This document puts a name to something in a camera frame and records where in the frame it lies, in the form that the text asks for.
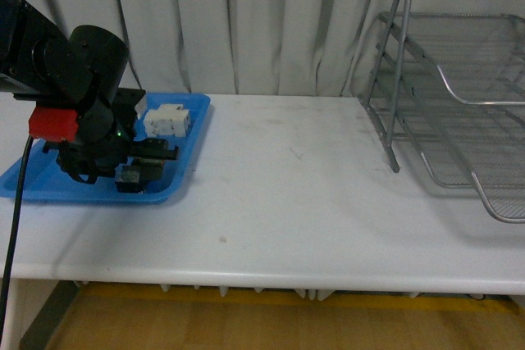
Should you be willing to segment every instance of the yellow floor stripe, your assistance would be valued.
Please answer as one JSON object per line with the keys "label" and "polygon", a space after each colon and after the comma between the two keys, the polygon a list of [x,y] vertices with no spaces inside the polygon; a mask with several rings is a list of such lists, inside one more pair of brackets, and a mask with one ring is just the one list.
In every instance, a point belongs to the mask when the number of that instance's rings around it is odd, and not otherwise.
{"label": "yellow floor stripe", "polygon": [[179,302],[242,303],[296,307],[352,307],[369,309],[401,309],[420,311],[490,311],[518,314],[520,308],[512,301],[446,297],[418,297],[334,293],[324,301],[300,298],[293,291],[230,289],[223,298],[218,288],[172,286],[167,292],[158,284],[90,283],[80,291],[83,297],[134,298]]}

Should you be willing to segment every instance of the black object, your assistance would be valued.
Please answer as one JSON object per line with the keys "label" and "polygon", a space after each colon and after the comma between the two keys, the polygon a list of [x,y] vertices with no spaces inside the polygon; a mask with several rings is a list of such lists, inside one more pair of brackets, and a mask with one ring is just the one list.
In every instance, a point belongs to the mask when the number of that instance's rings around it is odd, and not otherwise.
{"label": "black object", "polygon": [[[25,0],[0,0],[0,91],[37,107],[75,111],[74,138],[47,135],[44,151],[57,149],[57,164],[77,182],[114,177],[129,157],[176,159],[176,149],[169,150],[165,140],[154,146],[147,139],[134,142],[135,106],[145,92],[118,88],[128,58],[127,46],[107,30],[82,25],[66,39]],[[152,170],[148,161],[133,166],[146,166],[140,171],[145,174]],[[162,167],[153,167],[158,175]]]}
{"label": "black object", "polygon": [[2,290],[0,292],[0,344],[2,344],[3,328],[6,322],[7,298],[9,295],[9,284],[11,283],[11,269],[13,267],[13,260],[15,257],[18,225],[20,224],[20,211],[22,207],[22,194],[24,193],[25,171],[27,170],[27,161],[29,160],[32,146],[33,137],[29,136],[27,138],[27,142],[25,143],[25,149],[20,163],[18,183],[16,184],[15,207],[13,209],[11,234],[9,236],[9,245],[7,246],[6,265],[4,266],[2,275]]}

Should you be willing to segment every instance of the black cable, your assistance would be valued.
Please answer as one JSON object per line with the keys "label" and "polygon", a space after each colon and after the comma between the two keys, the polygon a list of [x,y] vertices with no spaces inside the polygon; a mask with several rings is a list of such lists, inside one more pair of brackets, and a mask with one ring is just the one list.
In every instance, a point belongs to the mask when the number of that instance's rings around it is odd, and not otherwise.
{"label": "black cable", "polygon": [[13,210],[13,222],[11,225],[11,236],[9,246],[7,247],[6,265],[3,269],[2,292],[0,293],[0,344],[3,338],[3,326],[6,322],[7,295],[9,294],[9,283],[11,281],[11,268],[15,256],[16,236],[18,235],[18,225],[20,223],[20,209],[22,206],[22,194],[24,192],[25,170],[29,160],[31,147],[33,146],[33,137],[29,136],[25,143],[24,154],[20,163],[20,172],[18,173],[18,184],[16,185],[15,208]]}

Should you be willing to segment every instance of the white block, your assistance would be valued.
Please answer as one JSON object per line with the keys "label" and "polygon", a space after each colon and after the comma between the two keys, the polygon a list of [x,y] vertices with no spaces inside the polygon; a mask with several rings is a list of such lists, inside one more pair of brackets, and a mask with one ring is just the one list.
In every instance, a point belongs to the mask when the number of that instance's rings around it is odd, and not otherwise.
{"label": "white block", "polygon": [[148,111],[144,118],[144,128],[148,137],[185,137],[189,128],[189,111],[181,104],[162,104],[157,110]]}

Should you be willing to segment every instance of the wooden floor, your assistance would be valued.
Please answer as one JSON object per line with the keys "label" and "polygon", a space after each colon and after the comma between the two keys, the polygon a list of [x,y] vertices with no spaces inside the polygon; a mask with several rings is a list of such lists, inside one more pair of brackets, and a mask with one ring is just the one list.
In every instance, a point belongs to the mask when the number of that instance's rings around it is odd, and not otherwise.
{"label": "wooden floor", "polygon": [[59,349],[524,349],[511,301],[90,284],[47,346]]}

